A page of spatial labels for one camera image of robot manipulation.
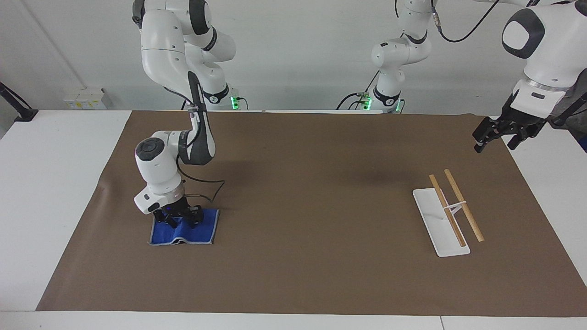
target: folded blue towel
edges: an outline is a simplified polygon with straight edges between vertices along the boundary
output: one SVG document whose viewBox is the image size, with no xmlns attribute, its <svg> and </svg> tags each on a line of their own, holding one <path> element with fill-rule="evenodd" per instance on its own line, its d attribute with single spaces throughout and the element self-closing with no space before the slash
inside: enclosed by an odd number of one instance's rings
<svg viewBox="0 0 587 330">
<path fill-rule="evenodd" d="M 587 136 L 585 136 L 583 139 L 580 139 L 579 144 L 581 145 L 583 150 L 587 152 Z"/>
<path fill-rule="evenodd" d="M 174 245 L 179 243 L 187 244 L 212 244 L 214 234 L 216 233 L 216 223 L 218 223 L 219 211 L 213 208 L 205 208 L 204 220 L 195 228 L 183 221 L 181 217 L 174 217 L 177 222 L 177 228 L 173 229 L 165 222 L 158 223 L 153 220 L 153 229 L 151 231 L 151 245 Z"/>
</svg>

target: brown paper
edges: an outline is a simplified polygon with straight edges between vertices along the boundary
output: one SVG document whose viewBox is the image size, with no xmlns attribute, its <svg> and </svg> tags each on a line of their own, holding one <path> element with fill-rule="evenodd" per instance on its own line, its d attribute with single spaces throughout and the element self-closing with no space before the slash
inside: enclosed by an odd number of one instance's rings
<svg viewBox="0 0 587 330">
<path fill-rule="evenodd" d="M 133 112 L 37 310 L 587 316 L 587 288 L 504 144 L 473 150 L 480 120 L 211 113 L 217 155 L 184 168 L 227 181 L 214 244 L 152 247 L 133 150 L 190 124 Z M 446 168 L 486 241 L 459 213 L 471 254 L 439 258 L 411 192 L 436 174 L 456 202 Z"/>
</svg>

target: white table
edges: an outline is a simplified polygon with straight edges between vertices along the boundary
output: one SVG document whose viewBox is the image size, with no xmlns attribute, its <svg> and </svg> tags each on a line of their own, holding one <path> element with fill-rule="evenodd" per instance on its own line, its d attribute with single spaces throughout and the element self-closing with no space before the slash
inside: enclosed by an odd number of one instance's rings
<svg viewBox="0 0 587 330">
<path fill-rule="evenodd" d="M 587 329 L 587 318 L 34 312 L 129 115 L 41 111 L 0 139 L 0 329 Z M 550 127 L 512 155 L 587 282 L 587 155 Z"/>
</svg>

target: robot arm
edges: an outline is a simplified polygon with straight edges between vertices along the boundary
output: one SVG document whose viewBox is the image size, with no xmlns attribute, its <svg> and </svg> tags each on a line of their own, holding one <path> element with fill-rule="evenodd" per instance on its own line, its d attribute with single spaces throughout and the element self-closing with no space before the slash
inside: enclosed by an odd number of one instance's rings
<svg viewBox="0 0 587 330">
<path fill-rule="evenodd" d="M 496 0 L 473 0 L 475 2 L 490 2 L 494 3 Z M 548 6 L 558 2 L 566 2 L 561 0 L 500 0 L 501 4 L 518 5 L 522 7 L 529 6 Z"/>
<path fill-rule="evenodd" d="M 178 165 L 205 165 L 215 155 L 207 109 L 232 108 L 232 89 L 215 62 L 232 59 L 235 43 L 210 25 L 204 0 L 136 0 L 133 13 L 141 31 L 145 72 L 186 100 L 192 123 L 191 130 L 156 132 L 136 147 L 135 159 L 147 186 L 134 202 L 157 221 L 174 226 L 173 217 L 183 217 L 196 225 L 201 208 L 187 203 Z"/>
<path fill-rule="evenodd" d="M 477 152 L 488 142 L 514 134 L 508 147 L 535 137 L 555 105 L 587 68 L 587 0 L 529 7 L 507 22 L 502 44 L 512 55 L 527 60 L 497 120 L 485 118 L 473 133 Z"/>
<path fill-rule="evenodd" d="M 405 0 L 399 18 L 403 34 L 373 47 L 371 60 L 379 68 L 379 80 L 370 91 L 372 108 L 396 109 L 405 80 L 402 66 L 424 60 L 432 51 L 428 24 L 432 17 L 430 0 Z"/>
<path fill-rule="evenodd" d="M 233 90 L 217 62 L 234 58 L 234 40 L 211 25 L 205 0 L 135 0 L 143 68 L 151 80 L 191 102 L 187 72 L 202 85 L 208 109 L 231 109 Z"/>
</svg>

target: chopstick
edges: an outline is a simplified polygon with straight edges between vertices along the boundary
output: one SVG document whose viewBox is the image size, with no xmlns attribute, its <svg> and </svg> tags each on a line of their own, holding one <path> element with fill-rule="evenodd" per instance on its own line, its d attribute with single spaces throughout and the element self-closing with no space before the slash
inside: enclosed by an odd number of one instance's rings
<svg viewBox="0 0 587 330">
<path fill-rule="evenodd" d="M 438 199 L 440 200 L 440 204 L 442 205 L 442 207 L 444 209 L 444 213 L 446 214 L 446 216 L 448 218 L 448 222 L 450 222 L 450 226 L 453 228 L 454 235 L 457 237 L 459 245 L 461 245 L 461 247 L 464 247 L 466 245 L 465 239 L 463 238 L 461 231 L 458 229 L 457 222 L 454 219 L 453 214 L 450 213 L 450 210 L 447 208 L 448 204 L 446 203 L 446 199 L 442 195 L 442 191 L 440 190 L 440 186 L 438 185 L 438 181 L 436 181 L 436 177 L 433 174 L 430 175 L 430 181 L 432 182 L 432 186 L 434 186 L 434 190 L 436 191 L 436 194 L 438 195 Z"/>
<path fill-rule="evenodd" d="M 458 188 L 457 182 L 454 181 L 454 177 L 450 173 L 450 170 L 449 169 L 444 170 L 444 174 L 446 174 L 448 182 L 450 182 L 450 186 L 453 188 L 454 194 L 457 196 L 458 201 L 459 202 L 465 201 L 465 198 L 463 197 L 461 190 Z M 477 237 L 477 241 L 483 242 L 485 240 L 485 237 L 483 237 L 483 234 L 481 233 L 481 230 L 479 229 L 479 226 L 477 225 L 477 222 L 475 221 L 475 218 L 473 217 L 473 213 L 471 212 L 471 209 L 469 209 L 469 205 L 467 205 L 467 203 L 465 202 L 465 203 L 462 203 L 462 206 L 463 206 L 463 211 L 465 212 L 465 215 L 467 216 L 467 220 L 469 221 L 469 224 L 471 225 L 471 228 L 473 229 L 473 232 L 475 233 L 475 236 Z"/>
</svg>

